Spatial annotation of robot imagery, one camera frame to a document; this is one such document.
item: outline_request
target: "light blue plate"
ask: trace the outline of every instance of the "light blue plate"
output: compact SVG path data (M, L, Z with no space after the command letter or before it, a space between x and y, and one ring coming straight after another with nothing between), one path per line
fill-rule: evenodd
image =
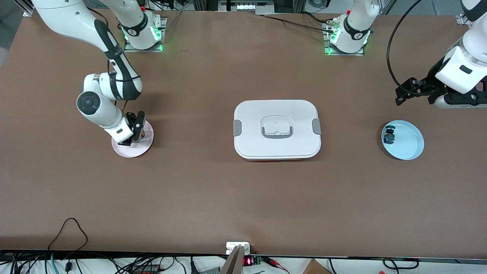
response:
M384 134L387 126L394 126L394 143L384 143ZM413 124L396 120L389 122L384 129L382 129L382 145L392 156L401 160L416 159L421 155L425 147L423 135L417 127Z

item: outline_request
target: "red digital display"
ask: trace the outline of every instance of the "red digital display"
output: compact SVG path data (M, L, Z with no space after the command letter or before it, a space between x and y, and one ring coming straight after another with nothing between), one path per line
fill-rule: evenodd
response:
M253 260L252 260L252 256L245 257L243 259L243 266L252 266L252 265L254 265Z

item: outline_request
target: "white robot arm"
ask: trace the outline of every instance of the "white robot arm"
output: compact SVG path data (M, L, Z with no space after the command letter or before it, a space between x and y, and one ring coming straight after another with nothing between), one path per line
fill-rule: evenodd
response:
M141 48L157 42L152 35L150 14L143 13L135 0L102 0L117 15L127 30L133 29L131 43ZM102 50L115 69L85 77L83 92L77 98L80 113L102 127L117 143L137 142L142 130L131 126L129 120L143 125L145 113L129 119L114 105L116 100L135 100L142 93L140 76L132 68L122 48L107 25L95 18L82 0L33 0L40 17L53 31L92 44Z
M410 78L396 89L397 105L412 97L430 96L429 103L439 108L487 107L487 0L460 2L472 22L471 29L447 50L424 79ZM479 82L483 84L481 90L476 88Z
M466 94L487 76L487 1L462 0L469 29L446 53L436 78Z
M378 0L354 0L350 13L338 17L331 44L345 53L355 53L366 43L370 27L379 14Z

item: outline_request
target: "brown table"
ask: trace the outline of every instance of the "brown table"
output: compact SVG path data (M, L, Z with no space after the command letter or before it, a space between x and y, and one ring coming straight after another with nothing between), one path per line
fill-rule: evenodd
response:
M184 12L162 53L127 54L144 83L127 110L146 111L156 139L125 159L75 107L84 76L106 69L103 53L24 19L0 71L1 248L44 249L73 216L85 250L222 253L245 240L260 254L487 258L487 112L395 105L385 52L397 20L377 18L366 56L330 57L316 31ZM391 52L398 79L425 76L465 30L453 17L407 17ZM317 107L321 151L240 158L235 107L278 98ZM418 159L383 151L379 132L395 119L422 131ZM62 238L55 248L82 242L74 224Z

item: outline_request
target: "mounting plate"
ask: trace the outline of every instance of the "mounting plate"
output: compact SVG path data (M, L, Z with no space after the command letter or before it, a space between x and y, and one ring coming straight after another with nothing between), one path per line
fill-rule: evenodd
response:
M124 45L124 52L161 52L164 48L164 37L166 36L166 23L168 19L166 17L160 17L160 25L159 23L156 24L156 27L160 27L160 35L161 35L161 40L158 41L156 44L154 44L152 47L148 49L136 49L132 45L130 45L130 42L125 39L125 45Z
M321 27L323 30L333 30L328 24L322 23ZM345 53L337 49L337 47L330 43L331 36L333 34L323 31L323 40L325 42L325 53L326 55L350 55L350 56L362 56L364 55L364 47L355 53Z
M239 245L244 245L245 247L245 255L250 255L250 244L247 242L226 242L226 253L227 255L230 255L232 252L233 248Z
M465 16L465 14L461 13L457 16L455 16L456 20L457 20L457 24L459 26L465 26L467 25L468 28L471 28L472 27L472 22L470 22L470 20L468 20L468 18Z

